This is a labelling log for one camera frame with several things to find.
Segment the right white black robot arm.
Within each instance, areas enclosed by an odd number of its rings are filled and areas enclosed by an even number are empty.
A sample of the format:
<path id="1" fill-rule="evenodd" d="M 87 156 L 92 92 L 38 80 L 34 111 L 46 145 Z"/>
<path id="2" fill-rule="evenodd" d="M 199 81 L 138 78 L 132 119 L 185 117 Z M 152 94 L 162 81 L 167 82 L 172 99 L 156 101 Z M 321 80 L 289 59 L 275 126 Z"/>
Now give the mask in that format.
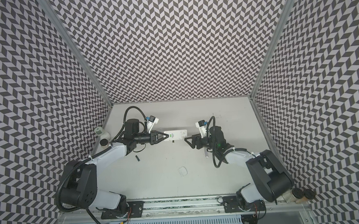
<path id="1" fill-rule="evenodd" d="M 249 211 L 260 202 L 277 202 L 277 198 L 294 187 L 294 180 L 285 166 L 270 150 L 254 154 L 246 148 L 228 143 L 222 128 L 216 125 L 215 117 L 195 124 L 199 134 L 186 137 L 192 149 L 207 149 L 212 154 L 215 168 L 221 164 L 235 164 L 249 170 L 252 181 L 236 192 L 238 207 Z"/>

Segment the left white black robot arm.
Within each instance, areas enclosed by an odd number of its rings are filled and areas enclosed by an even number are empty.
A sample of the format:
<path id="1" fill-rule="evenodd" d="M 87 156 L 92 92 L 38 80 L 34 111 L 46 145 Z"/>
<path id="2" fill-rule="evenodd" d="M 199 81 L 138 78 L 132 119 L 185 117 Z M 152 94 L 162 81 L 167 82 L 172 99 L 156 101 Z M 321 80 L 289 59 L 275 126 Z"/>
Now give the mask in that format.
<path id="1" fill-rule="evenodd" d="M 138 145 L 156 145 L 169 138 L 168 134 L 153 129 L 159 122 L 155 116 L 142 114 L 142 121 L 127 118 L 132 109 L 141 111 L 136 106 L 126 109 L 122 127 L 106 149 L 65 165 L 55 195 L 55 205 L 61 212 L 97 208 L 124 215 L 129 211 L 126 196 L 100 188 L 98 178 L 110 165 L 133 152 Z"/>

